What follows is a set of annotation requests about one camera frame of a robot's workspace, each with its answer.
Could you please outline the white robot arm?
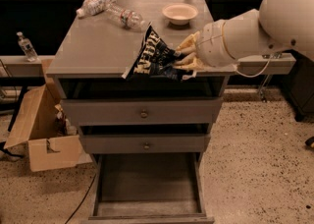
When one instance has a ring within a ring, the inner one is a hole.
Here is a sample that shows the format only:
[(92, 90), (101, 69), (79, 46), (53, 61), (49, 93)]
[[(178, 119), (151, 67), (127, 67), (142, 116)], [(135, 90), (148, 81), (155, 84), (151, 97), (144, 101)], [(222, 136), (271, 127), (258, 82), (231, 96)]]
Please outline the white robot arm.
[(263, 0), (229, 20), (209, 23), (181, 45), (182, 70), (222, 68), (241, 58), (294, 50), (314, 60), (314, 0)]

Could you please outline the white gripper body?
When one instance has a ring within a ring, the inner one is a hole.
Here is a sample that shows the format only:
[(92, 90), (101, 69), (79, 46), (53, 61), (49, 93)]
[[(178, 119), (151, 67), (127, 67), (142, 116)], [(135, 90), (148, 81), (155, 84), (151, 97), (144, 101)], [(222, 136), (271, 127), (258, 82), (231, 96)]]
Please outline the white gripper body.
[(212, 67), (225, 67), (236, 60), (228, 52), (224, 38), (225, 20), (207, 24), (196, 39), (196, 54)]

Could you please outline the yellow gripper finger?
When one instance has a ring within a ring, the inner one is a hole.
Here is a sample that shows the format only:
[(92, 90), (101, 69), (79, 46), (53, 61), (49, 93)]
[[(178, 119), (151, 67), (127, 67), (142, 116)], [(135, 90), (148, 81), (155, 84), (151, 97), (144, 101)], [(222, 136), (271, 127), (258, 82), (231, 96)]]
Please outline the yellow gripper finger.
[(192, 52), (184, 57), (182, 60), (176, 61), (173, 64), (173, 67), (179, 70), (199, 71), (203, 69), (204, 64), (197, 57), (196, 53)]
[(183, 42), (176, 48), (177, 51), (184, 55), (188, 55), (196, 51), (196, 42), (200, 35), (200, 32), (192, 33), (186, 37)]

